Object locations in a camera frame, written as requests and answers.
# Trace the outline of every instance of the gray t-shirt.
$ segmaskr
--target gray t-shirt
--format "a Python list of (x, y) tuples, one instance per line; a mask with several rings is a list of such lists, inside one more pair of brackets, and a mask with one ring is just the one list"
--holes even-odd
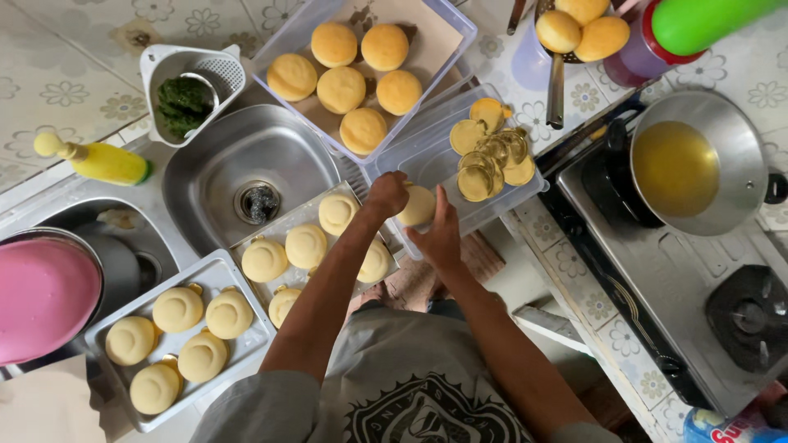
[[(527, 377), (523, 368), (523, 377)], [(533, 439), (496, 391), (465, 322), (373, 309), (336, 339), (323, 386), (279, 370), (233, 384), (206, 411), (192, 443), (225, 441), (518, 443)], [(577, 423), (559, 443), (620, 441)]]

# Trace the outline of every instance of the gas stove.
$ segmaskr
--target gas stove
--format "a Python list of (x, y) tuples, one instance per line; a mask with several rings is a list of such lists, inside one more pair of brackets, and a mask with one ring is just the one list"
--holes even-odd
[(755, 221), (699, 237), (639, 217), (604, 149), (550, 173), (540, 199), (682, 400), (736, 415), (788, 367), (788, 263)]

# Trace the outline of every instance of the pink bowl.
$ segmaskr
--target pink bowl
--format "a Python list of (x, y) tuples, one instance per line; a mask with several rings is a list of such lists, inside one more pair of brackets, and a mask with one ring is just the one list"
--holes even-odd
[(91, 317), (101, 274), (91, 256), (60, 240), (0, 246), (0, 366), (44, 356)]

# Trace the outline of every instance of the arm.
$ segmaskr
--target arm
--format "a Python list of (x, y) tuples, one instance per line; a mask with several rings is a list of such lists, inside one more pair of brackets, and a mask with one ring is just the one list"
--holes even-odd
[(462, 308), (490, 374), (518, 417), (538, 441), (549, 441), (564, 425), (596, 424), (556, 367), (460, 260), (457, 211), (446, 200), (443, 187), (438, 187), (437, 194), (429, 232), (408, 229), (407, 235)]
[(396, 171), (375, 180), (366, 203), (293, 304), (262, 361), (260, 372), (298, 370), (323, 383), (366, 251), (383, 222), (407, 204), (406, 179), (405, 173)]

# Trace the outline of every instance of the chopped green vegetable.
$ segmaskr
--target chopped green vegetable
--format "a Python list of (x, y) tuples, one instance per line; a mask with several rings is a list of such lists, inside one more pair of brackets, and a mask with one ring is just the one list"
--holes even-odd
[(208, 87), (203, 82), (178, 77), (165, 80), (158, 88), (157, 113), (164, 126), (175, 136), (184, 138), (186, 133), (197, 129), (213, 111), (208, 97)]

